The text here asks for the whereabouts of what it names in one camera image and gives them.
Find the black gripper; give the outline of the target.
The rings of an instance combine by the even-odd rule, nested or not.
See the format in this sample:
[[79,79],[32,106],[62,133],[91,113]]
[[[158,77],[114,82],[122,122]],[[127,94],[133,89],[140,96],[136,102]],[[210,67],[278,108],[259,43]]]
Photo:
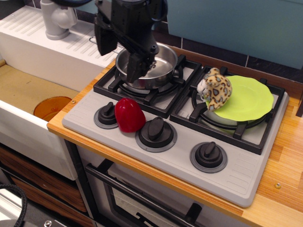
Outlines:
[[144,77],[154,64],[158,45],[152,27],[159,18],[158,0],[97,0],[95,37],[104,56],[121,44],[131,54],[128,58],[128,83]]

